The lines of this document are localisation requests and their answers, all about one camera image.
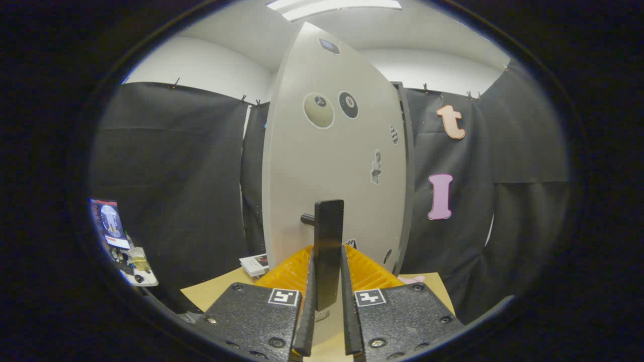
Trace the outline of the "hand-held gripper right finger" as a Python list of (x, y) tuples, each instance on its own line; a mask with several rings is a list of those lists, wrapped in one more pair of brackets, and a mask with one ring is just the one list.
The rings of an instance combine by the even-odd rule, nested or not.
[(385, 287), (396, 277), (349, 245), (340, 273), (345, 353), (354, 361), (412, 357), (464, 328), (427, 284)]

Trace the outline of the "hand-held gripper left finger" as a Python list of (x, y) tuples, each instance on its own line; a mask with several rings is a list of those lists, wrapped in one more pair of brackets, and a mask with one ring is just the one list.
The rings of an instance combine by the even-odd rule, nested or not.
[(288, 257), (255, 284), (235, 282), (196, 329), (212, 341), (268, 361), (302, 361), (312, 353), (315, 271), (312, 246)]

